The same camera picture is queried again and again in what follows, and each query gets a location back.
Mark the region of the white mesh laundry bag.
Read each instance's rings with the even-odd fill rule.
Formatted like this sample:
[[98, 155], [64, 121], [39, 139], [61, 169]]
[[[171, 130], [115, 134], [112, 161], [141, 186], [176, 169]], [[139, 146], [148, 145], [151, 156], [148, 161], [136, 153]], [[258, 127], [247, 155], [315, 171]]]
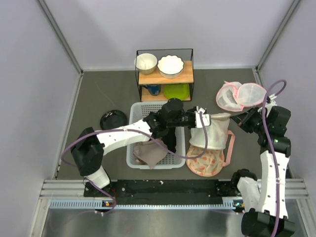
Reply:
[[[210, 115], [211, 125], [206, 126], [209, 150], [223, 150], [226, 148], [226, 143], [229, 135], [230, 143], [229, 148], [234, 146], [235, 135], [228, 130], [231, 114], [219, 113]], [[204, 148], [205, 147], [205, 135], [202, 128], [192, 128], [191, 138], [189, 143], [193, 146]]]

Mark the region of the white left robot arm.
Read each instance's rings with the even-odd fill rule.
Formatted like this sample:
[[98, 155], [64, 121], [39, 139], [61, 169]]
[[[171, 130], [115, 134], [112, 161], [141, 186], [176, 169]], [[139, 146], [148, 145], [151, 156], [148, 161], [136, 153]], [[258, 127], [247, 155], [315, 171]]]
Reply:
[[102, 196], [112, 190], [111, 180], [102, 167], [103, 157], [109, 152], [138, 142], [157, 140], [176, 127], [205, 128], [210, 124], [209, 115], [198, 106], [185, 111], [179, 99], [169, 99], [156, 112], [137, 122], [110, 130], [85, 129], [68, 149], [82, 177]]

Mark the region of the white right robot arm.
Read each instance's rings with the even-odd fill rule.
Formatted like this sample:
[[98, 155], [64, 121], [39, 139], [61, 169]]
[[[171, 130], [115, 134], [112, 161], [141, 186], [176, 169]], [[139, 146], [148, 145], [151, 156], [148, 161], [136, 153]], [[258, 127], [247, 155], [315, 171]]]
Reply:
[[245, 132], [256, 133], [262, 164], [261, 182], [247, 169], [234, 173], [231, 191], [242, 196], [245, 213], [241, 232], [247, 237], [290, 237], [295, 223], [288, 220], [285, 204], [286, 170], [291, 155], [291, 141], [285, 137], [291, 112], [273, 106], [263, 117], [259, 108], [232, 116]]

